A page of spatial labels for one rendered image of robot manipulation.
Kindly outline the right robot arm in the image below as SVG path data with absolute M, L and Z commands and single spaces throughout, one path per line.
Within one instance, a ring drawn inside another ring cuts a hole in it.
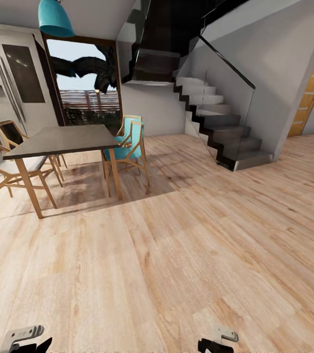
M 233 353 L 234 349 L 222 344 L 222 339 L 238 342 L 239 336 L 229 328 L 213 325 L 213 340 L 204 338 L 198 341 L 198 351 L 201 353 Z

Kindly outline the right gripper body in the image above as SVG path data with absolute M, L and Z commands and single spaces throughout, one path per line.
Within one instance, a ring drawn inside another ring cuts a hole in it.
M 204 338 L 201 341 L 202 341 L 202 344 L 201 344 L 202 345 L 202 352 L 201 353 L 205 353 L 207 348 L 212 349 L 211 345 L 214 346 L 212 340 L 210 341 L 210 340 Z M 229 350 L 234 352 L 234 349 L 232 347 L 229 347 Z

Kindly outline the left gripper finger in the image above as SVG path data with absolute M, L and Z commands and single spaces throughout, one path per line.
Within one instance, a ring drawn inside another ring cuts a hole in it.
M 46 353 L 48 348 L 50 347 L 50 344 L 52 342 L 52 337 L 37 346 L 36 353 Z

